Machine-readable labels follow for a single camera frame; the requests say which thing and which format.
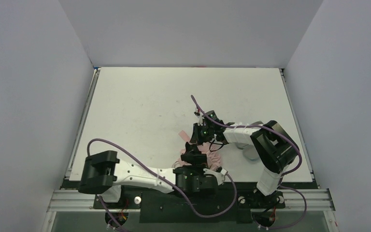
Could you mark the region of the pink folding umbrella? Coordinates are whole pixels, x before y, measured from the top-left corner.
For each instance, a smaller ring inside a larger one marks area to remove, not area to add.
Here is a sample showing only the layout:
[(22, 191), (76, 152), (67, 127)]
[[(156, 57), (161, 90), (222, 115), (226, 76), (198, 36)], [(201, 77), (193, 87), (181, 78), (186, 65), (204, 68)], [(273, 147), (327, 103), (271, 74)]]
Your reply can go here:
[[(183, 139), (184, 142), (189, 142), (190, 141), (190, 136), (185, 132), (185, 131), (180, 131), (178, 135)], [(203, 145), (198, 145), (199, 151), (201, 151), (203, 154), (207, 155), (207, 165), (208, 169), (216, 171), (218, 168), (222, 166), (222, 159), (221, 155), (219, 154), (218, 151), (211, 150), (209, 148), (210, 144), (209, 143), (204, 143)], [(180, 150), (180, 155), (184, 154), (186, 149), (183, 148)], [(174, 164), (172, 165), (172, 168), (177, 168), (185, 165), (191, 165), (188, 162), (182, 161), (181, 158), (176, 160)]]

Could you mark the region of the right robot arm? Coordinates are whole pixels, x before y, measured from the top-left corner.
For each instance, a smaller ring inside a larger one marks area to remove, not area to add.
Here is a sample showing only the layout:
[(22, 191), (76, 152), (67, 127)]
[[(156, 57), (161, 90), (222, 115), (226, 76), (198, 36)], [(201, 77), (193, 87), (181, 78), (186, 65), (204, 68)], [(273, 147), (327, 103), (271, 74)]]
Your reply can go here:
[(254, 189), (255, 206), (268, 208), (283, 203), (277, 191), (283, 177), (291, 172), (289, 165), (301, 155), (282, 126), (274, 120), (265, 124), (225, 124), (213, 110), (202, 113), (197, 109), (194, 114), (199, 120), (193, 125), (190, 142), (219, 147), (234, 144), (246, 158), (260, 160), (264, 168)]

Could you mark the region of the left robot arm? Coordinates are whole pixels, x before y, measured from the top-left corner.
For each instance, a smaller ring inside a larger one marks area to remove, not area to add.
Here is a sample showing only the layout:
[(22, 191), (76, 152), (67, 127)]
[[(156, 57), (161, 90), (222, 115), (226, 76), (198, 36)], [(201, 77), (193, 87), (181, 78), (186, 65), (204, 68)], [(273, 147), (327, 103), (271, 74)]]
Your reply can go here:
[(101, 195), (106, 202), (119, 201), (123, 186), (154, 189), (165, 194), (178, 192), (187, 197), (214, 195), (226, 179), (227, 170), (208, 167), (208, 157), (198, 146), (187, 142), (180, 160), (186, 165), (175, 168), (151, 168), (130, 163), (107, 150), (86, 157), (78, 192)]

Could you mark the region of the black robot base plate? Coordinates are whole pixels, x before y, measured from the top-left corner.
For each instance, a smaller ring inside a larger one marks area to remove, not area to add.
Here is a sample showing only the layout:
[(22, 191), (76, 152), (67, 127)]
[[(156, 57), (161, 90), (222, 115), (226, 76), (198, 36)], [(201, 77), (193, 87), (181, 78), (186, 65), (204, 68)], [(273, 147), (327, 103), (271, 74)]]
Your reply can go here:
[(235, 221), (252, 223), (272, 212), (299, 212), (300, 218), (311, 211), (331, 209), (329, 191), (317, 189), (315, 184), (288, 184), (299, 190), (280, 189), (272, 196), (263, 197), (254, 191), (254, 183), (231, 182), (221, 185), (215, 195), (191, 196), (190, 201), (202, 215), (217, 214), (213, 218), (201, 218), (178, 193), (165, 194), (140, 187), (123, 187), (122, 197), (115, 203), (107, 203), (113, 215), (139, 213), (141, 223), (215, 223)]

